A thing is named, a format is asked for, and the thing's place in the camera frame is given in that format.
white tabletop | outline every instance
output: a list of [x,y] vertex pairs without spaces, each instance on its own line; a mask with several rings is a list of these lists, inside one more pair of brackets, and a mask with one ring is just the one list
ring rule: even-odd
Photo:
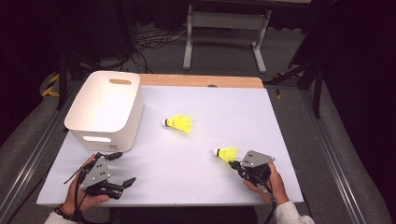
[[[266,89],[142,86],[142,91],[145,107],[134,145],[108,163],[108,182],[137,179],[119,200],[102,206],[263,203],[227,162],[213,156],[213,148],[226,147],[238,147],[239,161],[249,150],[275,157],[290,199],[303,201]],[[189,134],[162,126],[178,113],[192,117]],[[93,153],[69,133],[37,203],[62,203],[68,188],[63,182]]]

yellow object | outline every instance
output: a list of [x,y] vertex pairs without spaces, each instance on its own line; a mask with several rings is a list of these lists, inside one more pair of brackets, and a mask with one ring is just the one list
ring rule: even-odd
[[170,119],[164,120],[163,125],[166,127],[172,127],[185,133],[189,133],[191,131],[192,120],[190,116],[183,117],[182,114],[178,114]]
[[237,147],[216,148],[214,153],[217,157],[222,158],[224,161],[235,161],[237,151]]
[[59,97],[59,92],[52,91],[53,86],[55,85],[56,81],[59,79],[59,74],[54,75],[47,85],[47,88],[41,93],[42,96],[55,96]]

white plastic basket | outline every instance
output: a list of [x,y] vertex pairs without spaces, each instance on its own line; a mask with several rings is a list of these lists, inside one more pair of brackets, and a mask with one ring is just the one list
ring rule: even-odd
[[64,125],[87,149],[125,152],[134,144],[143,105],[138,74],[97,71],[85,81]]

wooden table edge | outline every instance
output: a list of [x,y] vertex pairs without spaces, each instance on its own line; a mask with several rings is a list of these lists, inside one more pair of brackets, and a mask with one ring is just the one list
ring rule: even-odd
[[258,77],[224,77],[171,74],[139,74],[142,86],[188,86],[221,88],[264,88]]

hand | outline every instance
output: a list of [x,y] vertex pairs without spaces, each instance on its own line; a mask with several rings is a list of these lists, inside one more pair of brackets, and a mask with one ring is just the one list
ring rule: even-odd
[[[90,161],[93,161],[95,158],[95,155],[91,155],[83,164],[86,165]],[[72,181],[72,183],[69,186],[69,191],[67,191],[67,196],[66,200],[64,201],[64,204],[62,205],[62,209],[73,215],[75,213],[75,205],[74,205],[74,198],[75,198],[75,190],[76,190],[76,184],[77,184],[77,178],[78,178],[79,172],[76,174],[75,179]],[[78,204],[81,203],[82,199],[84,198],[85,192],[83,189],[78,188]],[[90,208],[96,206],[99,203],[104,203],[107,202],[110,198],[107,195],[97,195],[97,196],[91,196],[87,195],[80,207],[81,212],[86,212]]]
[[[271,186],[272,186],[272,191],[273,191],[274,197],[276,198],[277,205],[288,202],[289,198],[288,198],[288,195],[286,194],[285,185],[283,184],[282,177],[277,172],[277,170],[272,162],[269,162],[268,166],[271,169],[271,175],[270,175],[269,181],[266,184],[267,184],[267,186],[269,186],[269,188],[271,188]],[[262,191],[262,189],[254,186],[248,180],[244,180],[244,184],[251,191],[258,193],[260,195],[260,197],[262,197],[262,199],[265,202],[272,203],[271,196],[269,194],[265,193],[264,191]]]

